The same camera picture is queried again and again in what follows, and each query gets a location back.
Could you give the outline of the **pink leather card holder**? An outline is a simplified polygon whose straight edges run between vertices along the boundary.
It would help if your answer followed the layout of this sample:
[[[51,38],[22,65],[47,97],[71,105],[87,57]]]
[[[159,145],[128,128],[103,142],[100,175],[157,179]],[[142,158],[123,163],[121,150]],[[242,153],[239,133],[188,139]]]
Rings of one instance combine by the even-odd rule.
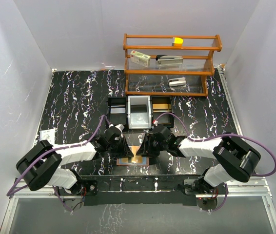
[[[117,159],[118,166],[148,166],[149,158],[143,156],[125,157]]]

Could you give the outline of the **gold card with logo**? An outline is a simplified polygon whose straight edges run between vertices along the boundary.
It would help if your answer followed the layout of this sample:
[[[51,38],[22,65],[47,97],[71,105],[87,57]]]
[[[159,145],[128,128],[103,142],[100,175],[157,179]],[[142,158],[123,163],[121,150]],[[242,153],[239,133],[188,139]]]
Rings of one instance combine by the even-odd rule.
[[[131,151],[134,154],[134,156],[131,158],[131,163],[133,163],[133,164],[143,164],[143,157],[137,155],[138,150],[139,150],[139,146],[132,146],[131,147]]]

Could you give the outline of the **black white organizer tray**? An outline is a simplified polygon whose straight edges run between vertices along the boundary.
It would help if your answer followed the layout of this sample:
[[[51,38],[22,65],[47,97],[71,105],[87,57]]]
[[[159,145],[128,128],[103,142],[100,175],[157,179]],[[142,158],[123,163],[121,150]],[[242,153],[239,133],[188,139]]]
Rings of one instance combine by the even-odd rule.
[[[153,104],[171,104],[172,111],[154,113]],[[126,108],[125,114],[110,114],[111,108]],[[143,130],[152,128],[154,120],[168,128],[174,127],[173,99],[171,96],[127,96],[110,97],[107,99],[107,119],[113,125],[122,124],[124,130]]]

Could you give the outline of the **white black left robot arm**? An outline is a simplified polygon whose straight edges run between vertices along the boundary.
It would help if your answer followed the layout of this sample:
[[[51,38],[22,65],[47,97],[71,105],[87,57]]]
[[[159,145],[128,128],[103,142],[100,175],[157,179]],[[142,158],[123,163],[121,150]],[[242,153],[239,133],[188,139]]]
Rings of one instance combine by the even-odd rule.
[[[91,161],[105,153],[116,158],[133,157],[122,130],[121,124],[110,125],[104,133],[92,135],[85,142],[56,148],[49,141],[41,140],[16,163],[16,169],[31,191],[50,185],[76,195],[81,192],[83,183],[77,173],[62,166]]]

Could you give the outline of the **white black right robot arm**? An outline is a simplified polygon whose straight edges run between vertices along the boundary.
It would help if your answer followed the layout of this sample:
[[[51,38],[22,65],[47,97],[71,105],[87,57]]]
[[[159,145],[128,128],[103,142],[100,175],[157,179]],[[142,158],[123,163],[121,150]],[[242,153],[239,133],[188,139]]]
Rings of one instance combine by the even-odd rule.
[[[214,158],[218,165],[205,169],[203,174],[190,184],[182,184],[186,191],[209,194],[227,181],[248,182],[261,155],[243,139],[223,136],[219,139],[191,140],[176,136],[164,125],[157,125],[143,139],[137,155],[157,157],[166,151],[175,157],[199,156]]]

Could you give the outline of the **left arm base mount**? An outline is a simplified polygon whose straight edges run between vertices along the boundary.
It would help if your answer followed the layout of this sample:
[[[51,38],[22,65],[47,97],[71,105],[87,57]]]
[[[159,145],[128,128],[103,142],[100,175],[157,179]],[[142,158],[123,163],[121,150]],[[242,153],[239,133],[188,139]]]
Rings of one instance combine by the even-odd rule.
[[[98,194],[98,182],[96,180],[79,180],[70,189],[64,189],[67,194],[80,196],[80,202],[78,202],[73,207],[70,207],[66,204],[67,199],[64,198],[65,195],[60,196],[60,187],[52,187],[55,196],[59,199],[65,211],[69,212],[71,215],[78,206],[81,207],[84,205],[85,199],[88,195],[96,196]]]

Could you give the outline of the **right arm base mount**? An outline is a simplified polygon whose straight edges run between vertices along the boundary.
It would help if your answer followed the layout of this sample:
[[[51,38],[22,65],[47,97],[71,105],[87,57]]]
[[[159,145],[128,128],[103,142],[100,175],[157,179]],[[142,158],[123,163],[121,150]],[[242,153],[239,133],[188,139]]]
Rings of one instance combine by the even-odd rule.
[[[198,207],[207,212],[220,209],[224,205],[229,193],[226,184],[220,184],[213,187],[203,179],[185,179],[181,184],[177,185],[176,190],[181,191],[185,195],[207,195],[207,197],[197,198]],[[220,192],[224,192],[224,199],[218,204],[217,197],[220,195]]]

